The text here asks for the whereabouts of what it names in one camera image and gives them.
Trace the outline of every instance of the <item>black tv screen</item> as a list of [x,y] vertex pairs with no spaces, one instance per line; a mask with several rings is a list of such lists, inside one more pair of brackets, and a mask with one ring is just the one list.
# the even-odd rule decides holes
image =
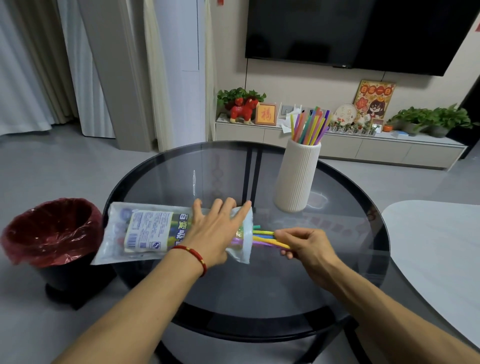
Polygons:
[[246,58],[443,76],[478,0],[250,0]]

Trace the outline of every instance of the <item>white tv stand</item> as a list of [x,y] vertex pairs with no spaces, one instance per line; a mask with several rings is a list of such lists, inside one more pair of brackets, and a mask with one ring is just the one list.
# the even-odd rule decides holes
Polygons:
[[[280,126],[230,123],[225,114],[215,123],[215,140],[239,140],[286,147],[291,134]],[[362,136],[327,132],[322,138],[321,158],[346,159],[411,167],[449,170],[467,147],[449,138],[426,134],[396,138],[394,133]]]

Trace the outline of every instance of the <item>red string bracelet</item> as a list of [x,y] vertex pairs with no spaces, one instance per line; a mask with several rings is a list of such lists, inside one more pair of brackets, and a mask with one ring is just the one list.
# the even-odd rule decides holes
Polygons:
[[192,249],[192,248],[189,248],[189,247],[186,247],[185,245],[176,245],[174,246],[172,249],[183,249],[183,250],[186,250],[187,252],[189,252],[190,254],[192,254],[195,258],[198,259],[198,261],[200,262],[200,264],[202,265],[202,267],[204,268],[204,272],[202,273],[202,275],[200,276],[203,277],[205,275],[205,273],[207,272],[207,264],[205,264],[204,262],[204,259],[202,258],[202,256],[200,254],[198,254],[198,251]]

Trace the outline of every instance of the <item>trash can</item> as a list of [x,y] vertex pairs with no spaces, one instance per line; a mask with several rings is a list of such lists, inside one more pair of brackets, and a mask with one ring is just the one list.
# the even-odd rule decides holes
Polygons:
[[51,300],[77,310],[116,276],[110,265],[90,265],[102,238],[102,214],[95,205],[60,198],[15,217],[0,243],[14,265],[27,262],[39,272]]

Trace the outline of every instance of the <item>white ribbed vase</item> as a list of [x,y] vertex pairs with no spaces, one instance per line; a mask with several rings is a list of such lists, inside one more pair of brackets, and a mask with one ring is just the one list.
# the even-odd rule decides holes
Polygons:
[[298,212],[306,207],[321,146],[288,140],[275,184],[274,203],[280,210]]

